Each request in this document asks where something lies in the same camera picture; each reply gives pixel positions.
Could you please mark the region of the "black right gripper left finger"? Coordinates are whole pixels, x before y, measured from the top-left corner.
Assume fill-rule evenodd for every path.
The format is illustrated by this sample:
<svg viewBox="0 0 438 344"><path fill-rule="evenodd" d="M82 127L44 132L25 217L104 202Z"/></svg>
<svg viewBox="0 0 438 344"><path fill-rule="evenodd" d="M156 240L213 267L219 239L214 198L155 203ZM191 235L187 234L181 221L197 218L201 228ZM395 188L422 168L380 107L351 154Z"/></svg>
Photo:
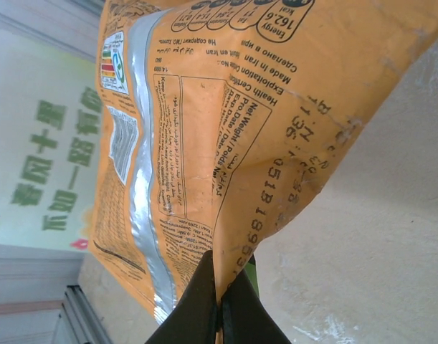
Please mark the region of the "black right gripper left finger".
<svg viewBox="0 0 438 344"><path fill-rule="evenodd" d="M147 340L152 344L207 344L216 340L217 303L212 253L201 258L177 306Z"/></svg>

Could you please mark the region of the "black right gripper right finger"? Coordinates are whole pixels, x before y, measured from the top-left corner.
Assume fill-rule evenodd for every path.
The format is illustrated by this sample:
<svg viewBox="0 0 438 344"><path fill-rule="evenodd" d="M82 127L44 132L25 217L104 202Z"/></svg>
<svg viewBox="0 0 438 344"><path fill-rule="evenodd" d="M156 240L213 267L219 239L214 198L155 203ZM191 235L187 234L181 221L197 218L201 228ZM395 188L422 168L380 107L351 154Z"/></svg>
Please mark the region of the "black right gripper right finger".
<svg viewBox="0 0 438 344"><path fill-rule="evenodd" d="M224 343L290 342L260 301L255 264L247 264L225 292L222 319Z"/></svg>

